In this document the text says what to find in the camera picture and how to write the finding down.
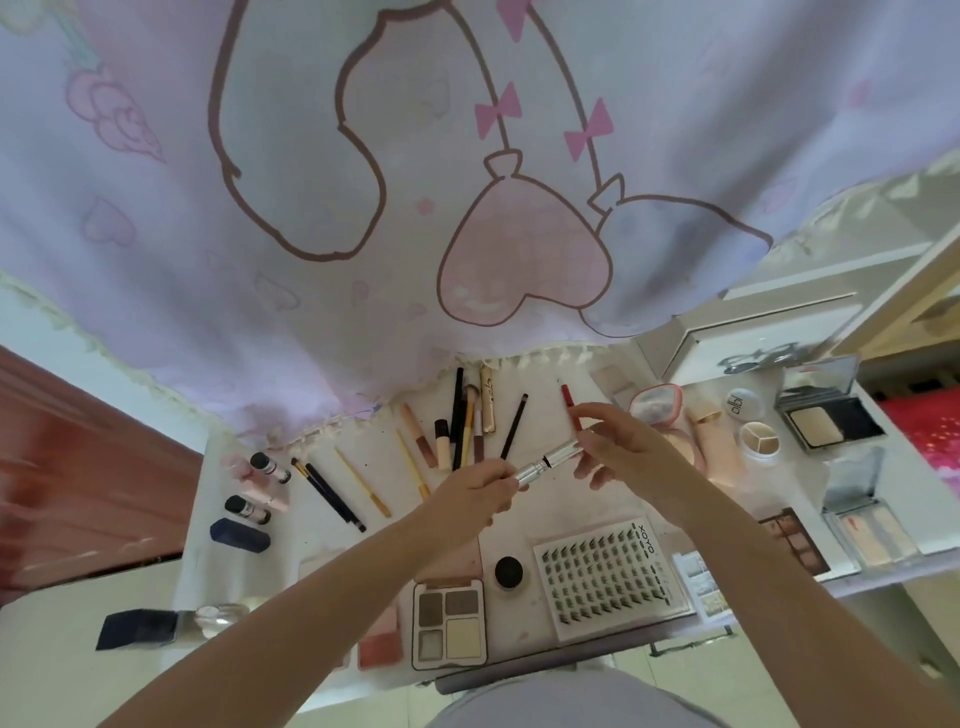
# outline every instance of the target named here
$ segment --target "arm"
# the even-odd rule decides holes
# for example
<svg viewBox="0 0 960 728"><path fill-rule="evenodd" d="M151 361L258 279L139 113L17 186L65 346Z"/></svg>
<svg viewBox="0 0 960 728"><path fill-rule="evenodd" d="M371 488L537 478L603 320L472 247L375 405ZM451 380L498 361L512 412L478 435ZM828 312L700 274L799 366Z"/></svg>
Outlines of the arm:
<svg viewBox="0 0 960 728"><path fill-rule="evenodd" d="M282 728L418 570L510 508L513 472L503 460L457 471L413 513L161 674L101 728Z"/></svg>
<svg viewBox="0 0 960 728"><path fill-rule="evenodd" d="M945 695L891 654L654 429L609 404L570 413L601 421L578 436L586 453L576 475L602 466L591 488L622 480L687 533L804 728L958 724Z"/></svg>

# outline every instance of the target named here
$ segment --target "white tray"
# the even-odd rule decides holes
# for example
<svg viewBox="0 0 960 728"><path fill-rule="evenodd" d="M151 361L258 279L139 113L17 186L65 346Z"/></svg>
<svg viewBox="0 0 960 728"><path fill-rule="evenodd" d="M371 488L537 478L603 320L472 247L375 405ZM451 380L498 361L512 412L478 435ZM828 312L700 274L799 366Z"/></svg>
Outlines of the white tray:
<svg viewBox="0 0 960 728"><path fill-rule="evenodd" d="M540 544L534 554L562 643L694 611L645 519Z"/></svg>

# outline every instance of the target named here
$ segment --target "compact mirror lid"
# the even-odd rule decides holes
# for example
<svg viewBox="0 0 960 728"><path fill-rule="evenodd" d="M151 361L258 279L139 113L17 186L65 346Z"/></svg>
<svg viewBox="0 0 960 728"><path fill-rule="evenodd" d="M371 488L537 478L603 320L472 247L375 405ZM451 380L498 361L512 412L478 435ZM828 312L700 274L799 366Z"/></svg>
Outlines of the compact mirror lid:
<svg viewBox="0 0 960 728"><path fill-rule="evenodd" d="M860 366L857 354L837 356L787 367L777 393L777 407L791 408L804 402L834 400L845 397L853 388Z"/></svg>

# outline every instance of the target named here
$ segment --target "hand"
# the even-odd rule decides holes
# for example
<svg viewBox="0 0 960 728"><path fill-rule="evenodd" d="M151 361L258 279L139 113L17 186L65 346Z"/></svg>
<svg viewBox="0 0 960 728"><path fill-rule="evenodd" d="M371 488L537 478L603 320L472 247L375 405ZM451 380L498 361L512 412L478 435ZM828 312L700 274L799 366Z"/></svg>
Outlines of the hand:
<svg viewBox="0 0 960 728"><path fill-rule="evenodd" d="M519 483L516 468L495 459L454 471L427 501L414 511L423 528L446 553L476 538L493 525L493 516L509 511Z"/></svg>
<svg viewBox="0 0 960 728"><path fill-rule="evenodd" d="M585 452L574 476L586 478L599 466L590 479L592 490L620 480L684 529L708 511L716 496L726 498L655 429L612 404L577 404L569 413L600 420L577 433Z"/></svg>

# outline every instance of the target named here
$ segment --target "white desk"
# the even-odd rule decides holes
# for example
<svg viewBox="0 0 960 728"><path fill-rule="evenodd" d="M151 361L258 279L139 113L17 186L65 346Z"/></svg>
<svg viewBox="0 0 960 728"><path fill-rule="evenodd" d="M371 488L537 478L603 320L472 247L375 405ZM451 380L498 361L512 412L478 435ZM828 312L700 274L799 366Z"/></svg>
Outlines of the white desk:
<svg viewBox="0 0 960 728"><path fill-rule="evenodd" d="M653 383L646 379L648 375L644 373L642 365L632 359L629 349L600 355L605 360L618 363L641 386ZM514 367L494 372L497 430L494 435L487 437L488 456L499 454L523 392L529 393L530 399L510 455L511 462L517 465L541 456L547 449L570 437L571 429L558 379L569 385L576 401L603 399L589 377L589 371L602 364L592 360L580 365L571 362L557 364L556 358L553 355L548 364L537 362L527 368ZM754 378L753 375L725 377L695 386L703 389L702 394L715 394L718 400L733 386L744 386L746 382L758 391L770 386L766 376L759 376L759 384L754 382ZM400 399L412 405L429 436L435 419L449 419L452 389L451 375L432 387ZM893 429L889 420L871 402L867 402L867 405L881 426L890 432L884 446L888 448L887 462L891 470L889 476L885 474L883 478L880 495L888 499L904 527L925 553L960 546L960 501L949 493L920 455ZM750 502L744 502L744 505L759 517L769 515L767 511L775 512L784 506L793 507L830 566L830 572L820 578L832 579L853 574L858 571L857 564L840 547L811 502L811 498L816 498L817 489L823 486L822 473L818 470L822 466L798 467L798 463L806 459L777 417L771 412L764 419L781 434L784 452L775 467L749 465L753 487L748 498ZM335 444L354 466L362 469L376 492L390 506L394 518L398 518L415 508L420 503L420 497L399 451L395 428L399 428L408 444L412 445L399 416L394 417L392 412L381 412L369 423L347 425L335 435L318 438L306 449L294 448L291 454L312 462L365 522L369 532L374 532L386 521L353 483L333 453L333 446ZM213 543L208 528L225 515L226 497L237 492L236 484L219 466L220 457L227 447L229 441L222 437L212 437L207 447L183 553L183 568L173 605L175 609L194 609L204 604L230 602L241 596L274 595L296 582L300 562L304 559L321 550L352 546L361 538L353 526L343 523L294 472L290 512L275 514L271 523L264 527L273 539L267 551L250 554ZM413 450L419 460L419 453L415 448ZM431 490L440 483L442 478L439 473L425 467L421 471L426 475ZM496 665L492 664L514 666L511 667L513 672L517 669L527 671L523 665L536 669L546 664L544 660L549 662L562 654L573 655L570 659L581 659L578 656L585 654L583 650L571 651L570 647L557 649L558 642L532 561L533 544L588 530L606 522L623 521L644 514L649 509L647 515L654 523L663 546L669 549L688 545L683 533L666 523L622 485L612 484L600 493L593 493L586 483L573 479L572 471L572 463L565 464L555 473L549 473L535 482L528 493L517 496L511 511L498 516L494 526L481 535L481 553L487 572L485 598L490 664L461 672L457 680L468 679L472 673L492 675L494 678L500 676ZM933 519L931 529L922 523L928 516ZM518 558L527 570L528 582L519 594L504 595L492 582L492 565L508 554ZM398 597L406 655L404 661L396 666L361 672L356 669L354 651L350 667L330 675L302 710L433 680L450 672L416 671L410 665L412 591L413 585L409 584ZM638 640L645 639L649 643L665 637L694 633L702 626L696 617L682 618L653 627L625 629L612 638L574 647L615 651L619 644L625 644L618 647L625 649L644 643ZM623 640L618 641L616 638L621 634ZM166 661L174 661L182 654L185 654L185 650L172 650ZM539 657L527 657L532 654L538 654Z"/></svg>

